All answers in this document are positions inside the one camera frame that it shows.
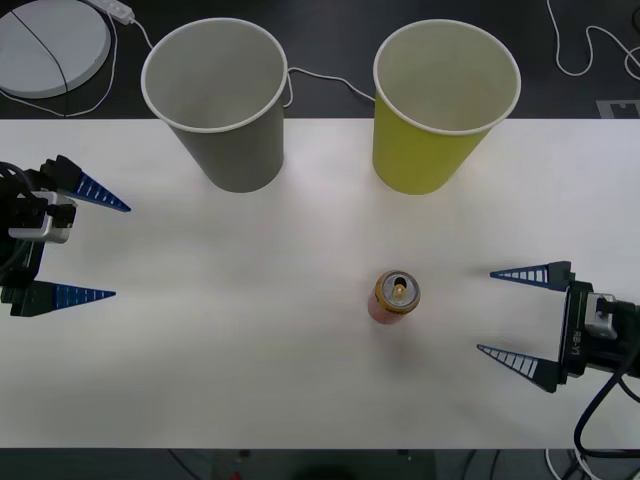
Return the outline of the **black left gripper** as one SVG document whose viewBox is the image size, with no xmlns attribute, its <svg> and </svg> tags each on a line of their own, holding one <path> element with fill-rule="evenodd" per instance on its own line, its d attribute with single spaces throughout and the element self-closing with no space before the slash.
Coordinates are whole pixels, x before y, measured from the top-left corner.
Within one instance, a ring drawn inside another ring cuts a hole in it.
<svg viewBox="0 0 640 480">
<path fill-rule="evenodd" d="M 121 212 L 131 208 L 104 185 L 87 175 L 65 156 L 47 159 L 41 173 L 54 190 L 73 199 Z M 11 237 L 11 228 L 35 228 L 42 223 L 46 207 L 36 197 L 39 188 L 33 175 L 20 168 L 1 169 L 1 285 L 15 286 L 28 264 L 33 243 Z M 35 317 L 115 296 L 114 291 L 34 281 L 28 287 L 3 287 L 1 303 L 11 306 L 14 317 Z"/>
</svg>

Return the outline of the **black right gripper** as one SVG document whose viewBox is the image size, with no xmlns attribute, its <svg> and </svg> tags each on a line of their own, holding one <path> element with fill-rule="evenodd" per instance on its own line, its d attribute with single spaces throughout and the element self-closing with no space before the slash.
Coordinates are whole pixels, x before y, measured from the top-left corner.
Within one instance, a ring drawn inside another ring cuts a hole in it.
<svg viewBox="0 0 640 480">
<path fill-rule="evenodd" d="M 574 281 L 570 261 L 493 271 L 493 279 L 566 291 L 563 315 L 563 370 L 558 362 L 477 344 L 476 348 L 547 393 L 587 368 L 614 372 L 626 354 L 626 303 L 597 293 L 587 282 Z"/>
</svg>

